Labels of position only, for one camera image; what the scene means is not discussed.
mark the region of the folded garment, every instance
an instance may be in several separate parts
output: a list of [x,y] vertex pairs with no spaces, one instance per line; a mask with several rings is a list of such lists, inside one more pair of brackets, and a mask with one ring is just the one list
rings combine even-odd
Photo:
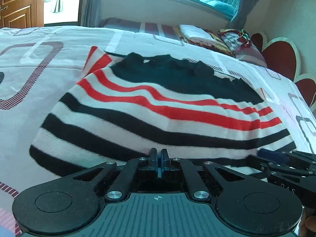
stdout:
[[208,46],[218,45],[219,41],[215,40],[210,34],[203,29],[192,25],[180,25],[181,34],[192,42],[198,42]]

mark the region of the white wall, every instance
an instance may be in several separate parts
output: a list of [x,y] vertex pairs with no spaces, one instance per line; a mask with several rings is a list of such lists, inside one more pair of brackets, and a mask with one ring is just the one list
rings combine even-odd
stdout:
[[316,0],[271,0],[263,30],[271,40],[287,37],[297,46],[302,60],[302,72],[316,76]]
[[[246,27],[261,24],[270,0],[260,0],[250,13]],[[191,24],[217,32],[228,20],[171,0],[102,0],[101,18],[120,18],[177,26]]]

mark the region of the human hand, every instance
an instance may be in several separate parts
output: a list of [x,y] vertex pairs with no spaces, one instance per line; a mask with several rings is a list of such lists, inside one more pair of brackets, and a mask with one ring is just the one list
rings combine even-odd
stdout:
[[310,209],[304,207],[303,215],[299,224],[299,237],[305,237],[308,230],[316,233],[316,216],[310,215]]

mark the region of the striped sweater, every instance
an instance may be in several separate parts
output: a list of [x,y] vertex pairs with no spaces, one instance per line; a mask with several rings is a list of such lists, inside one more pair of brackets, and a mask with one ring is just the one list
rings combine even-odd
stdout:
[[114,63],[92,47],[83,77],[54,106],[31,145],[63,176],[105,161],[147,157],[242,159],[295,149],[288,130],[242,79],[202,62],[131,53]]

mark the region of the door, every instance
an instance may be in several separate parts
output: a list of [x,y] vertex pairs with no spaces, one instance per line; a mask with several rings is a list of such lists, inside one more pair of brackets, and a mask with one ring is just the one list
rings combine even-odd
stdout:
[[0,28],[44,26],[44,0],[0,0]]

